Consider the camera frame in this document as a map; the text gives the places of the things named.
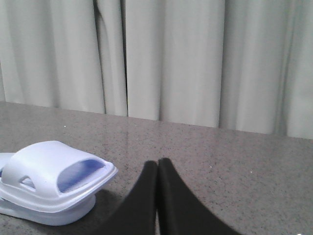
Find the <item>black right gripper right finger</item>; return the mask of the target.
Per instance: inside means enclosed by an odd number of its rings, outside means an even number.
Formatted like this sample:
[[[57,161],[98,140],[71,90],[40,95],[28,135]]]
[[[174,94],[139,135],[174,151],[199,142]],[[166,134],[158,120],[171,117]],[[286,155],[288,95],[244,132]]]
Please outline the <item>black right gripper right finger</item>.
[[[158,161],[158,218],[162,235],[237,235],[180,178],[171,160]]]

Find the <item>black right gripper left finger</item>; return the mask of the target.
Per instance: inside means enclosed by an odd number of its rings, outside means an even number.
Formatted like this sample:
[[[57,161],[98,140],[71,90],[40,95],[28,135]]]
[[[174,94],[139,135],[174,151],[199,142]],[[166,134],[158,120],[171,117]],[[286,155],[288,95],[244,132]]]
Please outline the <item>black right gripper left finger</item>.
[[[154,235],[157,163],[146,161],[134,187],[93,235]]]

